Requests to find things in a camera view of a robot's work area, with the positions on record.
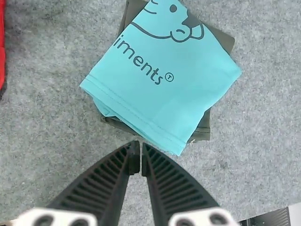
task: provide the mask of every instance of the olive green cloth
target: olive green cloth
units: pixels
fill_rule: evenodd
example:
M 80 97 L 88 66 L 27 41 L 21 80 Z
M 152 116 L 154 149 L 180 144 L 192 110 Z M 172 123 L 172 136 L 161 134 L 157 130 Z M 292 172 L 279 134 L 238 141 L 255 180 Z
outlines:
M 140 13 L 140 11 L 144 8 L 147 2 L 143 0 L 127 0 L 126 8 L 120 23 L 118 36 L 123 32 L 123 30 L 132 22 L 132 20 Z M 221 46 L 225 49 L 225 51 L 230 54 L 234 46 L 234 38 L 229 36 L 228 34 L 223 33 L 222 31 L 213 28 L 207 24 L 205 24 L 207 28 L 213 33 L 216 39 L 219 41 Z M 101 120 L 105 123 L 108 123 L 116 128 L 122 129 L 126 132 L 132 133 L 134 135 L 138 135 L 134 130 L 132 130 L 129 126 L 120 121 L 117 117 L 105 117 L 101 114 Z M 188 142 L 193 140 L 209 140 L 210 139 L 210 109 L 205 111 L 204 116 L 198 124 L 198 127 L 191 135 Z

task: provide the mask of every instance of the screw hole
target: screw hole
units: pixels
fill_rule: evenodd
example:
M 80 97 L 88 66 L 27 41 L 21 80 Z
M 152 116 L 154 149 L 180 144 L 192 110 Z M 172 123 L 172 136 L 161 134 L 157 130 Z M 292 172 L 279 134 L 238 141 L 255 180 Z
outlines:
M 34 223 L 34 226 L 51 226 L 52 221 L 53 221 L 52 216 L 45 215 L 37 219 L 36 222 Z
M 227 220 L 220 214 L 213 214 L 210 216 L 210 220 L 214 225 L 225 225 L 227 224 Z
M 176 226 L 194 226 L 194 224 L 187 219 L 180 219 L 177 221 Z
M 71 226 L 88 226 L 88 225 L 89 225 L 89 223 L 86 220 L 80 219 L 80 220 L 74 221 Z

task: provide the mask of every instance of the teal t-shirt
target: teal t-shirt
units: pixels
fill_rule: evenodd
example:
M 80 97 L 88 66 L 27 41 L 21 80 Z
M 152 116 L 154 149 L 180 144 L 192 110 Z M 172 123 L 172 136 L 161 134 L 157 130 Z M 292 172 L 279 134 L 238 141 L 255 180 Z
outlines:
M 152 0 L 81 83 L 98 109 L 180 155 L 241 70 L 178 0 Z

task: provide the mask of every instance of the registered trademark symbol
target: registered trademark symbol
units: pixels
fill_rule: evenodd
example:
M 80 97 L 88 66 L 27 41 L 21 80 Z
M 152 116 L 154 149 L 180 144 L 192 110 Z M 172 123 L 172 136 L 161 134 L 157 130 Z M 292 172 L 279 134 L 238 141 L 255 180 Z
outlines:
M 168 72 L 168 73 L 166 73 L 166 75 L 165 75 L 165 79 L 166 79 L 166 81 L 171 82 L 171 81 L 174 80 L 174 75 L 171 74 L 170 72 Z

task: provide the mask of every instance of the stitched seam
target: stitched seam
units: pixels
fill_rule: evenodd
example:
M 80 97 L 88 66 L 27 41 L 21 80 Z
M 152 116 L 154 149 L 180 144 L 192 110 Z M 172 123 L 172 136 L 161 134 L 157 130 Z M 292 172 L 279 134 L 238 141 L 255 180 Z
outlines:
M 96 77 L 94 77 L 93 75 L 89 74 L 91 77 L 93 77 L 94 79 L 96 79 L 99 83 L 101 83 Z M 143 121 L 144 123 L 146 123 L 149 128 L 151 130 L 153 130 L 154 132 L 157 132 L 148 122 L 146 122 L 145 120 L 141 119 L 136 113 L 134 113 L 133 111 L 131 111 L 130 109 L 128 109 L 126 106 L 124 106 L 121 102 L 119 102 L 118 100 L 112 98 L 110 95 L 107 94 L 107 92 L 99 87 L 97 84 L 93 83 L 94 85 L 96 85 L 99 89 L 101 89 L 109 98 L 113 99 L 114 101 L 116 101 L 118 104 L 120 104 L 121 106 L 123 106 L 124 108 L 126 108 L 130 113 L 132 113 L 133 115 L 135 115 L 138 119 L 140 119 L 141 121 Z M 108 90 L 110 90 L 114 95 L 116 95 L 117 97 L 119 97 L 121 100 L 124 101 L 123 98 L 121 98 L 119 95 L 117 95 L 113 90 L 111 90 L 110 88 L 108 88 L 107 86 L 105 86 Z M 185 144 L 185 142 L 182 142 L 181 139 L 179 139 L 178 137 L 176 137 L 175 135 L 167 132 L 165 129 L 161 128 L 160 126 L 158 126 L 157 124 L 153 123 L 154 126 L 158 127 L 159 129 L 161 129 L 162 131 L 166 132 L 167 134 L 173 136 L 174 138 L 178 139 L 181 143 Z M 171 140 L 170 137 L 167 137 L 165 134 L 163 134 L 162 132 L 159 132 L 159 134 L 163 135 L 165 137 L 165 139 L 168 139 L 169 141 L 171 141 L 172 143 L 174 142 L 174 140 Z

